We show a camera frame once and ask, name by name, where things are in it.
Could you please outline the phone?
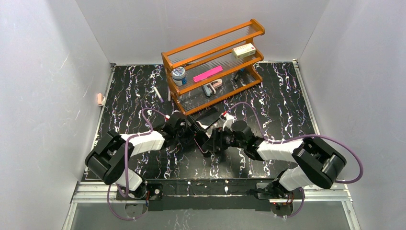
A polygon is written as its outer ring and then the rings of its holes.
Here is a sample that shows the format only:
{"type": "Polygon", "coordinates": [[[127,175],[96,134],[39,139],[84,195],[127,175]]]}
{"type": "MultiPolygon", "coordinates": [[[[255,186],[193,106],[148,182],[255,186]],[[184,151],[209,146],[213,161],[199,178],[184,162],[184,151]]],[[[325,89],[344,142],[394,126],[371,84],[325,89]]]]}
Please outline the phone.
{"type": "Polygon", "coordinates": [[[204,143],[209,140],[208,136],[204,133],[197,133],[194,135],[194,140],[204,158],[211,156],[211,152],[203,147],[204,143]]]}

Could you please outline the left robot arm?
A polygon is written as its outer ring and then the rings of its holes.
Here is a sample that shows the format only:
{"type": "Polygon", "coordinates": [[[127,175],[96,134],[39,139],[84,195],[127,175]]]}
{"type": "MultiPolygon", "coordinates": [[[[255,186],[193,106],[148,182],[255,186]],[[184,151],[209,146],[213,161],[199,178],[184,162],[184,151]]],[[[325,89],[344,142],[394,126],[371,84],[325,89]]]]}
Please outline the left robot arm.
{"type": "Polygon", "coordinates": [[[145,185],[145,180],[129,169],[128,162],[132,156],[159,151],[179,143],[198,144],[201,147],[208,139],[207,129],[208,125],[175,112],[166,115],[164,123],[147,132],[107,132],[87,155],[84,163],[106,185],[116,184],[124,187],[127,193],[135,192],[145,185]]]}

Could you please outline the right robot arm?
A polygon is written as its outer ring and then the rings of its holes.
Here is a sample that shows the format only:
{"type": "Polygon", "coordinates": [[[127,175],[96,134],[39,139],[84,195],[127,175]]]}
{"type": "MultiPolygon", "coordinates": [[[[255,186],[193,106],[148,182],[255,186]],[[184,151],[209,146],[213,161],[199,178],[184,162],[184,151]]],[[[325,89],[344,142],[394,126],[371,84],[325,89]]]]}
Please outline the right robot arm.
{"type": "Polygon", "coordinates": [[[282,171],[267,189],[279,195],[300,187],[316,185],[330,189],[345,167],[346,159],[320,137],[306,137],[284,143],[271,143],[254,135],[244,121],[212,130],[201,144],[204,152],[217,153],[229,147],[240,148],[257,161],[289,161],[293,169],[282,171]]]}

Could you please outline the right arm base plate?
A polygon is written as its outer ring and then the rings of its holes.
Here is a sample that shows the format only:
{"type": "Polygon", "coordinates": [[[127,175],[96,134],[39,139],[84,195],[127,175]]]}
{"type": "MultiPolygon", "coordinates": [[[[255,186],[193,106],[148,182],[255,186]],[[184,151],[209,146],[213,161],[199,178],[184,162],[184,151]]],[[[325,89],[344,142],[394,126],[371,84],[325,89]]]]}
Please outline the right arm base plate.
{"type": "Polygon", "coordinates": [[[286,199],[286,203],[291,203],[294,200],[293,192],[288,191],[280,183],[280,178],[276,178],[271,182],[258,182],[255,188],[246,191],[247,195],[253,195],[256,199],[286,199]]]}

